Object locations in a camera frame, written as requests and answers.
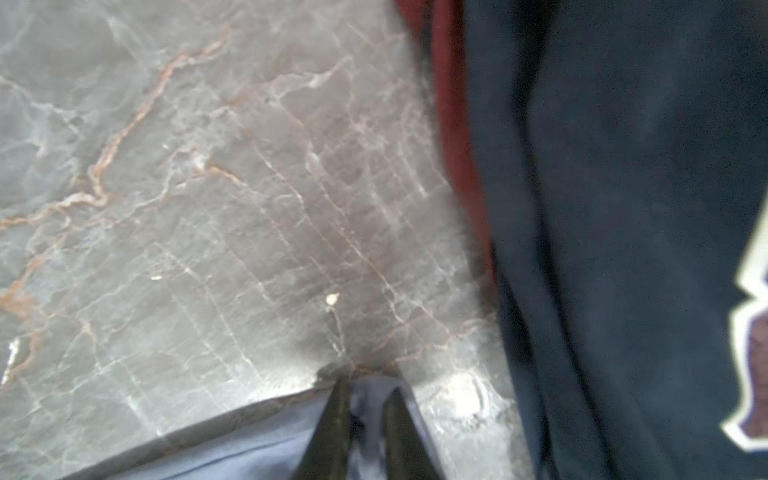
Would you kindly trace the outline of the navy red-trimmed tank top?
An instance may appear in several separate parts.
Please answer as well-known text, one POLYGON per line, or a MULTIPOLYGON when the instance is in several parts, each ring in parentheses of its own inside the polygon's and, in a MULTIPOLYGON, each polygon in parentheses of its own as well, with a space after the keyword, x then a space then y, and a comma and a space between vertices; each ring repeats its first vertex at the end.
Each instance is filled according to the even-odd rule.
POLYGON ((767 5, 401 1, 540 479, 767 475, 767 5))

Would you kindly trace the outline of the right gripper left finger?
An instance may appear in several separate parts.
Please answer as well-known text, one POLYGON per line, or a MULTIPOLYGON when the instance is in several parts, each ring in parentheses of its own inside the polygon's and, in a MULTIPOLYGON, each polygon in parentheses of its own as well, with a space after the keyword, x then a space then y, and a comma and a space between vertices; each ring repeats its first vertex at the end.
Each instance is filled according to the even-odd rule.
POLYGON ((293 474, 294 480, 345 480, 351 438, 351 382, 334 385, 311 440, 293 474))

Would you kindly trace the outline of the grey-blue tank top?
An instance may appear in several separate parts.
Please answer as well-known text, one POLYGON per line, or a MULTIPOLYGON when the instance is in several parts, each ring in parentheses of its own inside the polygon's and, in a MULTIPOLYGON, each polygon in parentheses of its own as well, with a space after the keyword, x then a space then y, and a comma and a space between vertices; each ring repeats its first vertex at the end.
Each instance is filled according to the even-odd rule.
MULTIPOLYGON (((346 479, 388 479, 383 405, 394 389, 402 388, 418 409, 413 392, 397 377, 342 377, 348 377, 351 382, 351 438, 346 479)), ((75 476, 78 479, 293 479, 333 387, 315 391, 269 417, 177 452, 158 456, 132 451, 88 467, 75 476)), ((428 432, 422 416, 421 419, 428 432)), ((444 476, 432 440, 431 444, 434 461, 444 476)))

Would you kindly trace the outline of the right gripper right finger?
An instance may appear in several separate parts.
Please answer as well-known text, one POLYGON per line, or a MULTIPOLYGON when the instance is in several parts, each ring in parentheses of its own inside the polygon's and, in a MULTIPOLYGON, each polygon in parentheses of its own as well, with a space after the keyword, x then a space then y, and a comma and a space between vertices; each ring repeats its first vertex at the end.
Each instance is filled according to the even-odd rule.
POLYGON ((387 478, 391 480, 439 480, 433 448, 418 409, 402 388, 394 389, 383 405, 387 478))

